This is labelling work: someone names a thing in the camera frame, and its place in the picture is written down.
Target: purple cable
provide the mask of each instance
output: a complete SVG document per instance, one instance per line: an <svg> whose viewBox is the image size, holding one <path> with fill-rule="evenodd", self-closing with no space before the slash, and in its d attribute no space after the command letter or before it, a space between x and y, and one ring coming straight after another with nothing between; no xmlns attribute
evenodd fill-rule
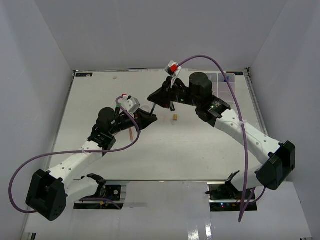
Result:
<svg viewBox="0 0 320 240"><path fill-rule="evenodd" d="M37 160L37 159L40 159L40 158L43 158L43 157L47 157L47 156L53 156L53 155L61 155L61 154L81 154L83 152L86 152L86 153L103 153L103 154L106 154L106 153L114 153L114 152L120 152L120 151L123 151L123 150L126 150L128 148L130 148L132 145L134 145L139 137L140 137L140 129L139 129L139 126L138 124L136 123L136 121L134 120L134 118L121 106L121 104L119 104L119 100L122 99L123 97L120 96L118 97L115 102L116 104L119 106L119 108L129 117L129 119L133 122L134 126L135 126L135 129L136 129L136 132L137 132L137 136L136 136L136 139L130 143L128 146L125 146L125 147L122 147L122 148L119 148L119 149L114 149L114 150L85 150L85 151L82 151L82 150L72 150L72 151L57 151L57 152L49 152L49 153L45 153L45 154L41 154L41 155L38 155L38 156L35 156L31 159L29 159L28 161L26 161L25 163L23 163L20 167L18 167L18 169L14 172L14 174L12 175L11 179L10 179L10 183L9 183L9 189L8 189L8 193L9 193L9 199L10 199L10 203L12 204L12 206L19 212L23 213L23 214L34 214L36 213L36 211L27 211L27 210L23 210L21 209L20 207L17 206L17 204L15 203L14 201L14 198L12 196L12 185L14 183L14 180L17 176L17 174L20 172L20 170L25 166L27 165L28 163L31 163L32 161L34 160Z"/></svg>
<svg viewBox="0 0 320 240"><path fill-rule="evenodd" d="M116 204L114 201L112 201L110 199L107 199L107 198L102 198L102 197L94 198L94 197L91 197L91 198L82 198L79 201L106 201L106 202L109 202L109 203L115 205L115 207L117 209L121 210L121 207L119 207L118 204Z"/></svg>
<svg viewBox="0 0 320 240"><path fill-rule="evenodd" d="M180 62L177 67L180 67L181 65L185 64L186 62L192 60L192 59L196 59L196 58L204 58L204 59L208 59L210 61L212 61L217 67L218 69L220 70L220 72L222 73L223 77L224 77L224 80L226 81L229 89L230 89L230 92L231 92L231 95L233 97L233 100L234 100L234 103L235 103L235 106L236 106L236 109L238 111L238 115L239 115L239 120L240 122L243 122L243 118L242 118L242 114L241 114L241 111L240 111L240 106L239 106L239 103L237 101L237 98L236 98L236 95L230 85L230 82L224 72L224 70L222 69L222 67L219 65L219 63L217 63L216 60L214 60L212 57L209 57L209 56L206 56L206 55L195 55L195 56L192 56L192 57L189 57L187 58L186 60ZM247 142L247 134L246 134L246 129L245 129L245 125L244 124L241 124L241 128L242 128L242 133L243 133L243 146L244 146L244 181L243 181L243 190L242 190L242 197L241 197L241 205L240 205L240 213L239 213L239 219L238 219L238 222L240 223L241 222L241 219L244 215L244 212L246 210L246 208L244 208L245 206L245 200L246 200L246 189L247 189L247 182L248 182L248 142Z"/></svg>

